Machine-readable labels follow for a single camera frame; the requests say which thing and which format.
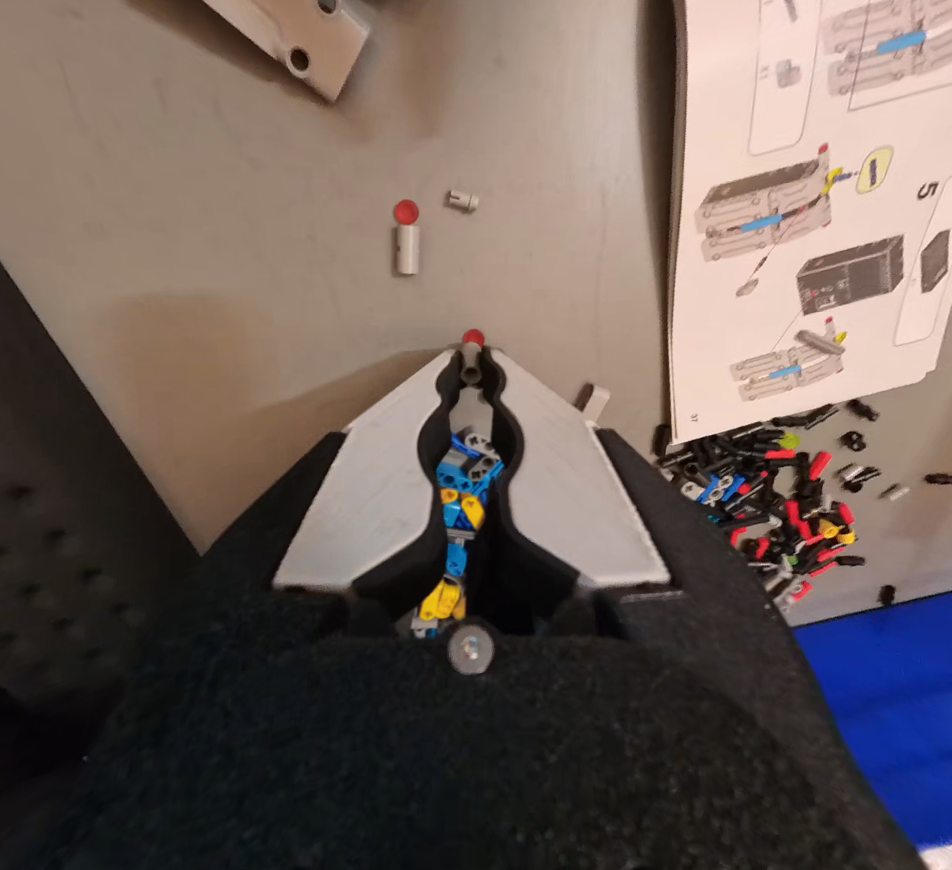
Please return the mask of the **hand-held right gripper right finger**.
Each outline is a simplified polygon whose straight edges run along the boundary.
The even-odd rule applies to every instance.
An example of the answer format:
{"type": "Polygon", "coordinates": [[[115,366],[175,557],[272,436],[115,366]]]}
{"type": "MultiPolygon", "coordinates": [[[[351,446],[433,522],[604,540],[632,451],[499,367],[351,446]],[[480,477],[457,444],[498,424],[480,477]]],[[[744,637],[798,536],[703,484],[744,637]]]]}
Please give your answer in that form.
{"type": "Polygon", "coordinates": [[[595,422],[510,356],[483,351],[503,460],[495,550],[515,591],[660,591],[671,575],[595,422]]]}

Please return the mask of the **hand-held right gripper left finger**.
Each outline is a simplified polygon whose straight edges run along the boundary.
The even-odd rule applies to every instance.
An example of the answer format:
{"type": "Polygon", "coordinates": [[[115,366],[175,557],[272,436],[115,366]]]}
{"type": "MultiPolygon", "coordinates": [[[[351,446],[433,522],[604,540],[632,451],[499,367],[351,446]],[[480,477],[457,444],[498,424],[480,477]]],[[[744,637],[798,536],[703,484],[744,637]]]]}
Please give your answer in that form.
{"type": "Polygon", "coordinates": [[[275,588],[343,593],[409,551],[434,524],[442,535],[436,467],[458,394],[458,352],[440,351],[343,430],[274,575],[275,588]]]}

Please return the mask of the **pile of small pins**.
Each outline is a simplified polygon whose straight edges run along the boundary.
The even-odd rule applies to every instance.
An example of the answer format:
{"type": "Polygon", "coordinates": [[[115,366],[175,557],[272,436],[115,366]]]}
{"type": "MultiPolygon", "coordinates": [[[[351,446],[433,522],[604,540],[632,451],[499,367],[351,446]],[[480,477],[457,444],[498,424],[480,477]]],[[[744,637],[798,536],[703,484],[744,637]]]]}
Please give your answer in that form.
{"type": "Polygon", "coordinates": [[[950,586],[927,570],[933,500],[950,502],[950,462],[887,457],[883,413],[869,399],[829,403],[678,444],[658,424],[653,463],[725,534],[781,613],[809,622],[885,608],[950,586]]]}

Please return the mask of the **grey desk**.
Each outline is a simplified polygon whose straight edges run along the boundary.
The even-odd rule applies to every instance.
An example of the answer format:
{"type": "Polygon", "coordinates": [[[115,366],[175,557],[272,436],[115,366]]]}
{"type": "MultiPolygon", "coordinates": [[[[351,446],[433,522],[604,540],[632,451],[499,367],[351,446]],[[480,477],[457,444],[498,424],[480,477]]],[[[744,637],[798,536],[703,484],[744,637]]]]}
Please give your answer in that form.
{"type": "Polygon", "coordinates": [[[667,402],[667,10],[384,0],[326,106],[199,0],[2,0],[2,262],[201,542],[464,329],[563,394],[604,382],[640,444],[667,402]]]}

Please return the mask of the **black dimpled chair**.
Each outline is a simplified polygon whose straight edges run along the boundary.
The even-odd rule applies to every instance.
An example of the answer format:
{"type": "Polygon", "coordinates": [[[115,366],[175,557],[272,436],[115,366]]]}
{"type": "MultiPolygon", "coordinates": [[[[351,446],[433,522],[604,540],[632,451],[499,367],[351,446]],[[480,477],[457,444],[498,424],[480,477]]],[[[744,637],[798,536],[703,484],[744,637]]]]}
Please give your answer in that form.
{"type": "Polygon", "coordinates": [[[198,555],[1,271],[2,693],[82,713],[110,697],[198,555]]]}

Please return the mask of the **blue plastic bin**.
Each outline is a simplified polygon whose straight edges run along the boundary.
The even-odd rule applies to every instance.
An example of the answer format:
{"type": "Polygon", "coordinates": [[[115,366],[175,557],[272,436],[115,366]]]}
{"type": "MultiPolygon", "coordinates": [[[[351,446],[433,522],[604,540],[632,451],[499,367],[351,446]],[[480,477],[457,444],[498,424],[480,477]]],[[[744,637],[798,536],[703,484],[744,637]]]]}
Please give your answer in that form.
{"type": "Polygon", "coordinates": [[[949,866],[950,592],[794,634],[873,790],[918,850],[949,866]]]}

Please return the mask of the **building instruction booklet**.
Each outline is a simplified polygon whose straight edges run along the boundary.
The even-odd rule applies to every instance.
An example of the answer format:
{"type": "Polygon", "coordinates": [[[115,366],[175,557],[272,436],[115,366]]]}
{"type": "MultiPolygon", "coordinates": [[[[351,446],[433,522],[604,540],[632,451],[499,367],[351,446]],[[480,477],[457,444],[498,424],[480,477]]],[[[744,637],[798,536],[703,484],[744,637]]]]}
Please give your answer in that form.
{"type": "Polygon", "coordinates": [[[672,0],[673,439],[916,384],[950,320],[951,0],[672,0]]]}

